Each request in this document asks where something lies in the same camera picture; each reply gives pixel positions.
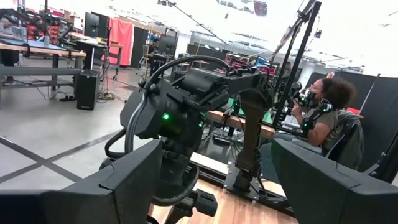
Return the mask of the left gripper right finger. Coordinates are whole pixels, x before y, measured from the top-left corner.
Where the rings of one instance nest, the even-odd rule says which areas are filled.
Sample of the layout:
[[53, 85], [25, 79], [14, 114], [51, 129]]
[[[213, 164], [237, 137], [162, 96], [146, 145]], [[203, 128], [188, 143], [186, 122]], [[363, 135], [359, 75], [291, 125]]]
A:
[[283, 139], [272, 161], [299, 223], [397, 224], [397, 187]]

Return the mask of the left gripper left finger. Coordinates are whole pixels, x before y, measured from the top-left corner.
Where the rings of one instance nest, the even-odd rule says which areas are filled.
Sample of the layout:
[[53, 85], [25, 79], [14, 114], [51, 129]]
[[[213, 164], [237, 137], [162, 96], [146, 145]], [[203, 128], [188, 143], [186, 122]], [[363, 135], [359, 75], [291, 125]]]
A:
[[161, 158], [155, 139], [62, 190], [3, 190], [1, 223], [145, 223]]

